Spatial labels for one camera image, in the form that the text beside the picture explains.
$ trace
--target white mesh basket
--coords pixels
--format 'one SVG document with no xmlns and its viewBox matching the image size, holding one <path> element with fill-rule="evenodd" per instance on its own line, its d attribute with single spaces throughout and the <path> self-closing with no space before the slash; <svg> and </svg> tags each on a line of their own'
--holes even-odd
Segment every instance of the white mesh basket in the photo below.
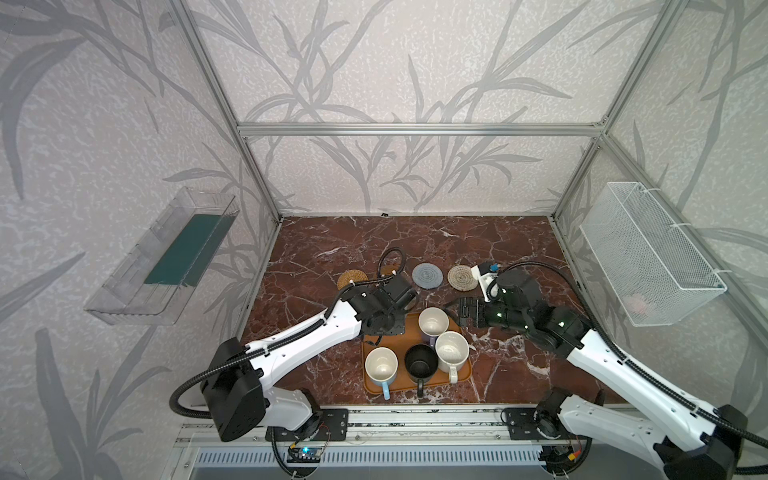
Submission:
<svg viewBox="0 0 768 480">
<path fill-rule="evenodd" d="M 725 283 L 638 182 L 608 182 L 581 225 L 635 326 L 671 325 Z"/>
</svg>

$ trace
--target red marble surface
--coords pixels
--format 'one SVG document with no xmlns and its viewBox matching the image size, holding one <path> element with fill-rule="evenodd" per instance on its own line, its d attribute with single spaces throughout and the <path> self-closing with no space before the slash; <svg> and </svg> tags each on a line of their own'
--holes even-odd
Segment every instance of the red marble surface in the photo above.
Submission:
<svg viewBox="0 0 768 480">
<path fill-rule="evenodd" d="M 462 293 L 445 279 L 456 264 L 493 259 L 501 264 L 540 260 L 568 268 L 546 217 L 291 217 L 283 222 L 243 343 L 272 335 L 326 308 L 336 281 L 348 269 L 373 277 L 388 247 L 408 254 L 406 276 L 430 262 L 443 271 L 434 290 L 418 287 L 420 305 L 441 306 Z M 529 269 L 552 305 L 578 308 L 568 285 L 555 273 Z M 564 359 L 544 353 L 520 335 L 498 328 L 468 328 L 473 373 L 469 381 L 425 389 L 427 403 L 538 403 L 552 386 L 593 399 L 601 384 Z M 308 388 L 320 405 L 383 403 L 363 388 L 360 340 L 340 343 L 283 377 L 277 386 Z M 608 402 L 622 402 L 606 389 Z M 395 392 L 389 403 L 415 403 L 415 390 Z"/>
</svg>

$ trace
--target blue coaster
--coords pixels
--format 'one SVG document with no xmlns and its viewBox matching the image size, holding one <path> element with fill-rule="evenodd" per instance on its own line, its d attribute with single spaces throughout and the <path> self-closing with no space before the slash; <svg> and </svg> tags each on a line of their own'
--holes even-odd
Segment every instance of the blue coaster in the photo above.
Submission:
<svg viewBox="0 0 768 480">
<path fill-rule="evenodd" d="M 431 263 L 420 263 L 416 265 L 411 273 L 413 283 L 420 286 L 423 289 L 433 289 L 440 286 L 442 283 L 442 271 Z"/>
</svg>

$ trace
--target wall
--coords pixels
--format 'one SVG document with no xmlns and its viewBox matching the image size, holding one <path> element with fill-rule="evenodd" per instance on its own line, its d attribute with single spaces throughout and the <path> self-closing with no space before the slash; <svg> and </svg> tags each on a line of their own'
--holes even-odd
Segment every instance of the wall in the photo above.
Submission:
<svg viewBox="0 0 768 480">
<path fill-rule="evenodd" d="M 240 122 L 592 123 L 663 2 L 188 3 Z M 546 214 L 587 140 L 251 142 L 288 213 Z"/>
<path fill-rule="evenodd" d="M 611 135 L 763 306 L 768 295 L 768 2 L 689 2 Z M 722 298 L 679 323 L 627 321 L 578 227 L 607 181 L 628 180 L 600 153 L 558 225 L 614 338 L 681 388 L 730 402 L 768 427 L 768 357 Z M 747 462 L 768 459 L 745 444 Z"/>
<path fill-rule="evenodd" d="M 0 30 L 0 477 L 157 478 L 273 224 L 164 2 L 5 1 Z M 184 185 L 241 212 L 181 318 L 87 314 Z"/>
</svg>

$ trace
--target green mat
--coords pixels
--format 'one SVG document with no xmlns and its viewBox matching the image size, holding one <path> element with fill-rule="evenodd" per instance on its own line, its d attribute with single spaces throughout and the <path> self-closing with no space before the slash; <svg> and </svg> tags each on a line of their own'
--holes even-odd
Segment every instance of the green mat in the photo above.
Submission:
<svg viewBox="0 0 768 480">
<path fill-rule="evenodd" d="M 144 283 L 197 286 L 234 221 L 235 217 L 193 215 Z"/>
</svg>

